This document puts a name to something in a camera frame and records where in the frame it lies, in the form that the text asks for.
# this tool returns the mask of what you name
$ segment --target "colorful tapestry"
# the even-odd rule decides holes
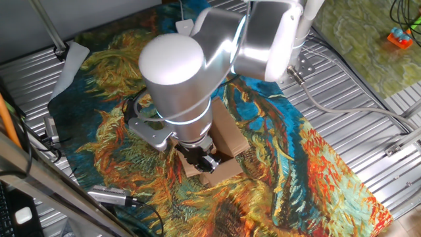
[[[195,18],[204,1],[184,1]],[[124,100],[145,87],[140,51],[174,32],[178,4],[163,5],[81,34],[91,50],[73,84],[49,104],[81,187],[122,188],[152,205],[166,236],[376,236],[389,211],[284,97],[275,83],[241,78],[215,91],[251,149],[238,155],[244,173],[213,188],[187,178],[174,145],[154,150],[124,124]],[[150,97],[140,103],[151,106]],[[160,224],[148,209],[118,207],[140,236]]]

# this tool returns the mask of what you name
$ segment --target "metal grate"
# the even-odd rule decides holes
[[[337,59],[321,45],[309,41],[305,45]],[[359,83],[358,78],[350,78],[323,57],[312,53],[305,55],[316,69],[314,74],[305,78],[307,87],[323,106],[335,109],[379,107],[363,90],[363,83]],[[402,138],[401,130],[389,117],[371,112],[325,113],[314,107],[296,83],[278,85],[395,218],[421,202],[418,193],[412,203],[407,200],[421,187],[421,154],[414,145],[391,157],[385,154],[393,142]]]
[[[414,105],[415,102],[421,99],[421,82],[415,83],[412,86],[408,87],[405,90],[392,95],[391,97],[385,99],[390,107],[398,114],[402,114],[406,111],[411,105]],[[415,123],[417,126],[421,126],[421,112],[414,115],[410,121]]]
[[[209,3],[214,7],[239,13],[246,10],[246,4],[241,0],[210,0]],[[320,45],[310,42],[306,45],[334,57]],[[306,83],[321,104],[338,109],[377,107],[377,103],[359,87],[356,78],[348,77],[339,67],[322,57],[311,53],[307,53],[306,57],[316,69],[313,75],[305,78]],[[0,76],[4,78],[6,87],[16,103],[28,115],[28,125],[37,134],[45,131],[43,117],[49,115],[47,104],[63,66],[64,63],[55,58],[53,48],[0,66]],[[414,146],[392,157],[385,155],[384,150],[400,138],[401,132],[387,117],[375,113],[323,113],[314,108],[295,83],[284,82],[278,85],[291,103],[369,187],[378,201],[392,210],[394,217],[420,202],[420,198],[415,196],[412,199],[413,205],[400,205],[405,204],[407,196],[421,187],[421,156]],[[57,163],[57,166],[67,175],[72,172],[65,158]],[[66,221],[65,216],[42,202],[37,202],[37,210],[45,235],[58,236]]]

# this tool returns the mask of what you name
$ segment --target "white cable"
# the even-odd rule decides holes
[[[309,53],[312,53],[312,54],[315,54],[315,55],[318,55],[318,56],[321,56],[321,57],[323,57],[323,58],[325,58],[325,59],[327,59],[327,60],[329,60],[329,62],[331,62],[331,63],[333,63],[333,64],[335,64],[336,66],[338,66],[340,69],[342,69],[342,71],[362,90],[362,91],[364,91],[364,89],[360,86],[360,84],[358,83],[358,82],[356,82],[355,80],[354,80],[354,78],[351,76],[351,75],[349,75],[349,73],[342,67],[342,65],[340,64],[340,63],[337,63],[337,62],[335,62],[335,60],[337,60],[337,59],[332,59],[332,58],[330,58],[330,57],[328,57],[328,56],[326,56],[325,54],[323,54],[323,53],[320,53],[320,52],[318,52],[317,50],[315,50],[315,49],[311,49],[311,48],[309,48],[309,47],[306,47],[306,46],[303,46],[302,47],[302,49],[304,49],[305,51],[307,51],[307,52],[309,52]],[[371,95],[369,95],[368,93],[366,93],[366,95],[372,100],[372,101],[376,101]]]
[[[204,96],[202,99],[200,99],[194,105],[192,105],[190,108],[188,108],[188,109],[186,109],[186,110],[184,110],[182,112],[176,113],[175,115],[171,115],[169,117],[162,117],[162,118],[156,118],[156,119],[154,118],[153,119],[153,118],[145,117],[145,116],[141,115],[140,113],[138,113],[139,119],[144,120],[144,121],[151,121],[151,122],[163,122],[163,121],[166,121],[166,120],[172,120],[172,119],[178,118],[178,117],[180,117],[182,115],[185,115],[186,113],[194,110],[197,106],[199,106],[200,104],[202,104],[204,101],[208,100],[209,97],[212,95],[213,91],[216,90],[216,89],[218,89],[219,85],[225,80],[225,78],[228,75],[228,73],[230,73],[231,68],[234,66],[235,60],[237,59],[237,56],[238,56],[239,51],[241,49],[241,46],[244,43],[245,35],[247,34],[247,29],[248,29],[248,26],[249,26],[250,10],[251,10],[251,5],[250,5],[250,2],[248,2],[247,3],[247,12],[245,14],[245,23],[244,23],[243,35],[241,37],[241,40],[240,40],[240,43],[238,45],[237,51],[235,52],[235,55],[234,55],[234,57],[232,59],[232,62],[230,63],[230,66],[228,67],[228,70],[225,72],[224,76],[220,79],[219,83],[217,83],[215,85],[215,88],[213,88],[213,90],[211,90],[206,96]]]
[[[321,53],[315,52],[315,51],[310,51],[306,48],[303,47],[304,50],[310,52],[310,53],[314,53],[316,55],[319,55],[321,57],[324,57],[325,59],[333,62],[334,64],[336,64],[339,68],[341,68],[348,76],[349,74],[341,67],[339,66],[336,62],[334,62],[332,59],[330,59],[328,56],[325,56]],[[405,124],[409,125],[413,130],[418,129],[418,127],[413,124],[411,121],[407,120],[406,118],[402,117],[401,115],[397,115],[391,111],[387,111],[385,109],[378,109],[378,108],[354,108],[354,109],[329,109],[326,107],[323,107],[321,104],[319,104],[314,98],[313,96],[310,94],[309,89],[307,89],[307,87],[305,86],[305,84],[302,84],[301,87],[303,88],[304,92],[307,94],[307,96],[309,97],[309,99],[314,103],[314,105],[319,108],[322,111],[328,112],[328,113],[356,113],[356,112],[361,112],[361,111],[370,111],[370,112],[377,112],[377,113],[382,113],[385,115],[389,115],[392,116],[398,120],[400,120],[401,122],[404,122]]]
[[[180,2],[180,10],[182,12],[182,20],[184,20],[184,13],[183,13],[183,3],[182,0],[178,0]]]

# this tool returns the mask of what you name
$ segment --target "brown cardboard box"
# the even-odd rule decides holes
[[[217,150],[215,155],[221,157],[221,163],[216,170],[212,174],[208,172],[200,173],[184,159],[181,153],[178,156],[187,177],[200,174],[200,182],[202,184],[209,183],[211,187],[243,172],[243,169],[234,157],[250,148],[249,142],[238,129],[234,119],[218,97],[212,100],[212,114],[213,122],[209,135]]]
[[[209,135],[219,152],[235,157],[250,148],[249,142],[219,97],[212,100],[213,122]]]

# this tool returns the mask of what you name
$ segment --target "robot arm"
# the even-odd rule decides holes
[[[306,6],[317,13],[322,3],[308,0]],[[166,139],[172,136],[190,164],[212,172],[220,159],[210,153],[212,140],[207,134],[212,124],[210,94],[232,65],[233,73],[268,82],[286,76],[287,67],[298,63],[314,19],[306,11],[302,15],[300,0],[258,1],[243,34],[245,16],[208,8],[197,18],[190,37],[155,38],[141,52],[139,68],[164,129],[153,130],[140,116],[130,118],[129,127],[159,151],[166,149]]]

